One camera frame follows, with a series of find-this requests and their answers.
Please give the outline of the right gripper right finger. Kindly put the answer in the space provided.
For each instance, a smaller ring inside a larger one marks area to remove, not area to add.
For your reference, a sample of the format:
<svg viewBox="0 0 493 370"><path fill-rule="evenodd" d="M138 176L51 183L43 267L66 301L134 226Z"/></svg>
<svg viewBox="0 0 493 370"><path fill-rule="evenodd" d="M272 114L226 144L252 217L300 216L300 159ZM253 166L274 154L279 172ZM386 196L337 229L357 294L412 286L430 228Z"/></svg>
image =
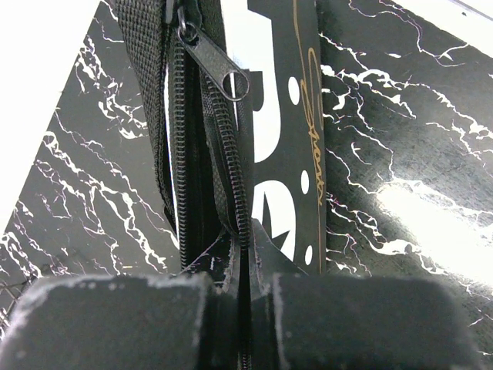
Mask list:
<svg viewBox="0 0 493 370"><path fill-rule="evenodd" d="M309 275L253 223L255 369L479 369L451 294L405 277Z"/></svg>

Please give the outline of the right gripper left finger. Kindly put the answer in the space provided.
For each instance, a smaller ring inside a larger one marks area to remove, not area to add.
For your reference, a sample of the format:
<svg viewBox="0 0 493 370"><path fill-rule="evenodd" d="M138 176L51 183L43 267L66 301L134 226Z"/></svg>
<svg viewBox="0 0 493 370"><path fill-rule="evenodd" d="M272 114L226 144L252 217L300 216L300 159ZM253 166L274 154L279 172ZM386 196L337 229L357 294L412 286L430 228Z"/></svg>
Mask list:
<svg viewBox="0 0 493 370"><path fill-rule="evenodd" d="M184 272L45 277L20 297L3 369L235 369L239 249L224 234Z"/></svg>

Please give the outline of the black racket bag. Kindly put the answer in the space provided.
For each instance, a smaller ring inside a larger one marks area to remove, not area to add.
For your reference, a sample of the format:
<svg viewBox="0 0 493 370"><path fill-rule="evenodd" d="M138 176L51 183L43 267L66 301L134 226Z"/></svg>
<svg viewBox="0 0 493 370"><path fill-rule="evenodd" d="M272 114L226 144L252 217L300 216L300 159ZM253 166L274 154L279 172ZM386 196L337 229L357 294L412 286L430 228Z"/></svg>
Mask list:
<svg viewBox="0 0 493 370"><path fill-rule="evenodd" d="M284 278L324 269L314 1L118 1L211 368L287 369Z"/></svg>

